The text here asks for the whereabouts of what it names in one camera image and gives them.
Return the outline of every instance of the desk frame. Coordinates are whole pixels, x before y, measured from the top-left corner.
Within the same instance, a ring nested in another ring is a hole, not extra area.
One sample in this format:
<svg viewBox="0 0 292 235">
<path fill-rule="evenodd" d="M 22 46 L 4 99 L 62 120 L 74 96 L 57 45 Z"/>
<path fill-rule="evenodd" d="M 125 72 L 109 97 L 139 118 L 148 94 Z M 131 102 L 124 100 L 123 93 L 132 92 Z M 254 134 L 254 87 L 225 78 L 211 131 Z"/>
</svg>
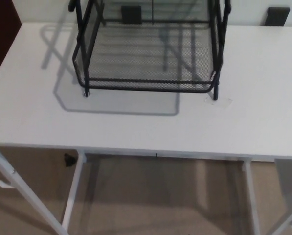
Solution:
<svg viewBox="0 0 292 235">
<path fill-rule="evenodd" d="M 86 163 L 87 158 L 84 150 L 77 150 L 78 160 L 76 163 L 76 169 L 73 176 L 73 181 L 69 191 L 69 196 L 67 200 L 67 205 L 65 208 L 65 213 L 62 223 L 60 223 L 49 209 L 44 205 L 40 198 L 33 192 L 33 190 L 27 185 L 27 183 L 22 179 L 19 173 L 13 168 L 13 166 L 8 162 L 8 160 L 0 152 L 0 172 L 7 178 L 10 185 L 16 188 L 19 193 L 33 206 L 33 208 L 44 218 L 44 220 L 56 231 L 58 235 L 69 235 L 68 227 L 72 215 L 72 210 L 75 202 L 75 197 L 78 189 L 78 184 L 80 181 L 80 176 L 82 173 L 83 163 Z M 256 206 L 256 199 L 253 187 L 253 179 L 251 172 L 251 158 L 244 158 L 244 171 L 247 179 L 247 187 L 249 192 L 249 202 L 251 209 L 251 220 L 252 228 L 255 235 L 260 234 L 259 218 Z"/>
</svg>

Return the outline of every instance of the mesh shelf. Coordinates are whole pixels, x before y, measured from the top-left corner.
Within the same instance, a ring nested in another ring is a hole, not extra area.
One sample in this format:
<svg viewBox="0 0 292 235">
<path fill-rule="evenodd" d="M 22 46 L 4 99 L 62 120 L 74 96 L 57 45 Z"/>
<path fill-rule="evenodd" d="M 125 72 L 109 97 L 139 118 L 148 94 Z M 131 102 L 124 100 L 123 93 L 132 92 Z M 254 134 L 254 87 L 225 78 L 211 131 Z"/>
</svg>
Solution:
<svg viewBox="0 0 292 235">
<path fill-rule="evenodd" d="M 217 84 L 223 53 L 216 1 L 200 1 L 204 6 L 200 21 L 190 14 L 189 20 L 152 19 L 132 25 L 104 20 L 104 3 L 99 8 L 98 2 L 89 0 L 73 55 L 80 85 L 86 89 L 210 91 Z"/>
<path fill-rule="evenodd" d="M 75 63 L 80 60 L 81 51 Z M 99 28 L 89 64 L 93 88 L 194 92 L 208 89 L 212 71 L 210 30 L 206 23 L 107 23 Z M 84 74 L 80 77 L 84 86 Z"/>
</svg>

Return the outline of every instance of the dark doorway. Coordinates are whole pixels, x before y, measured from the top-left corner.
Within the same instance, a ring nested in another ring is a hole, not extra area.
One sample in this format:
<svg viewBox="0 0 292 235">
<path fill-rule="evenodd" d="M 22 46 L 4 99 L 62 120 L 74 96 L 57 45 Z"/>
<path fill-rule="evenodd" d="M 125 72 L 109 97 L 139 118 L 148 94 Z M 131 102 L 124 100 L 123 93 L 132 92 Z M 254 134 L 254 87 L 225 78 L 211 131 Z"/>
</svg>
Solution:
<svg viewBox="0 0 292 235">
<path fill-rule="evenodd" d="M 12 0 L 0 1 L 0 66 L 21 25 Z"/>
</svg>

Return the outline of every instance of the desk top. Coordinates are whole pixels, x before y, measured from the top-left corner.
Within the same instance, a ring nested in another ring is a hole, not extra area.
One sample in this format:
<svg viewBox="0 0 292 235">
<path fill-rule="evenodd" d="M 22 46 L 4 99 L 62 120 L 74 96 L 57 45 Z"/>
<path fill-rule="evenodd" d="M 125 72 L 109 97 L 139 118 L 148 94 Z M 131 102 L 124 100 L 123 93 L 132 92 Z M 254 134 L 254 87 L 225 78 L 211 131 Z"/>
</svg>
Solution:
<svg viewBox="0 0 292 235">
<path fill-rule="evenodd" d="M 0 145 L 292 157 L 292 28 L 229 26 L 216 102 L 94 90 L 85 99 L 73 28 L 22 25 L 0 68 Z"/>
</svg>

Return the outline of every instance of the beige carpet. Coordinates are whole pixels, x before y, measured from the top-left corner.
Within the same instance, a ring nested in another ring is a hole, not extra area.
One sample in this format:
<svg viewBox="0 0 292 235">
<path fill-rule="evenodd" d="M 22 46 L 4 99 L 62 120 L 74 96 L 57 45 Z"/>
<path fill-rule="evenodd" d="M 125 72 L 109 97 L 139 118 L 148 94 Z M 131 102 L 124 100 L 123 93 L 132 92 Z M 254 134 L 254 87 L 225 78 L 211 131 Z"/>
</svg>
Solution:
<svg viewBox="0 0 292 235">
<path fill-rule="evenodd" d="M 73 167 L 65 168 L 67 151 L 3 148 L 2 152 L 61 221 L 74 172 Z M 89 161 L 81 176 L 71 235 L 251 234 L 240 162 L 134 157 L 89 157 Z M 253 163 L 252 171 L 265 234 L 286 205 L 274 164 Z M 0 188 L 0 235 L 14 234 L 55 233 L 16 190 Z M 292 235 L 292 229 L 284 234 Z"/>
</svg>

